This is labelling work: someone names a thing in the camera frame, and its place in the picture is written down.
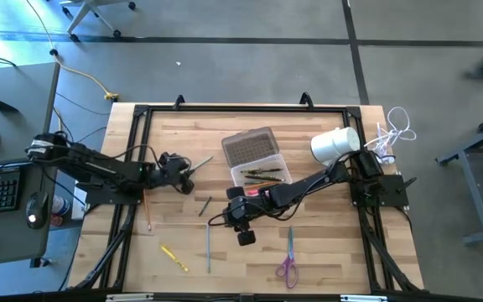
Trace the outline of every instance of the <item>yellow marker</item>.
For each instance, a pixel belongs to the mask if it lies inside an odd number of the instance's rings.
[[[186,273],[189,272],[190,269],[187,268],[183,263],[181,263],[180,260],[178,260],[176,256],[174,256],[174,254],[171,253],[171,251],[169,251],[169,249],[163,244],[161,245],[161,249],[167,254],[167,256],[173,259],[173,261],[175,261]]]

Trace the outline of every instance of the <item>white mug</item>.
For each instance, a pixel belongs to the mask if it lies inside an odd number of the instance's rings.
[[[310,150],[314,158],[324,165],[330,165],[341,154],[360,148],[359,135],[352,127],[337,128],[316,135],[310,141]]]

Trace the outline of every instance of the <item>scissor handle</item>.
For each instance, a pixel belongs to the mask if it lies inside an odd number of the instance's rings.
[[[278,277],[284,277],[286,275],[286,261],[279,265],[277,269],[275,269],[275,274],[278,276]]]
[[[296,267],[292,261],[288,265],[288,269],[286,269],[286,287],[291,289],[295,286],[297,282],[298,282],[298,267]]]

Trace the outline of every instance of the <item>wooden tabletop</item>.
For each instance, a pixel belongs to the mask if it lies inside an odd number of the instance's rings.
[[[135,104],[116,103],[107,125],[102,152],[115,155],[127,146]],[[376,136],[377,122],[385,127],[380,106],[362,106],[366,139]],[[221,140],[241,131],[269,126],[277,139],[293,181],[322,169],[310,152],[310,139],[337,127],[334,113],[286,112],[155,112],[148,143],[157,154],[177,153],[193,163],[213,155],[191,179],[195,189],[181,195],[171,187],[150,190],[146,202],[153,224],[148,231],[144,207],[138,209],[127,263],[124,291],[201,293],[368,293],[368,277],[356,208],[347,184],[333,185],[305,197],[289,221],[261,217],[251,222],[257,242],[240,247],[230,228],[210,230],[211,273],[206,271],[205,224],[226,207],[225,190],[233,186]],[[137,135],[141,138],[143,123]],[[152,160],[148,151],[147,160]],[[395,172],[387,167],[386,173]],[[209,196],[212,201],[198,217]],[[84,221],[69,286],[79,283],[106,249],[113,206],[99,206]],[[410,280],[422,288],[417,255],[403,214],[382,208],[389,253]],[[288,227],[293,226],[293,249],[299,270],[295,288],[287,289],[275,268],[287,255]],[[164,244],[188,268],[185,273],[160,249]],[[112,275],[119,254],[114,257]],[[375,257],[383,284],[381,262]]]

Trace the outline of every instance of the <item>purple scissors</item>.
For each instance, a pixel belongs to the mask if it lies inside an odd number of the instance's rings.
[[[298,282],[298,268],[296,268],[293,260],[293,229],[291,226],[288,230],[288,256],[284,259],[283,264],[275,270],[275,274],[278,277],[285,278],[286,287],[289,289],[293,288]]]

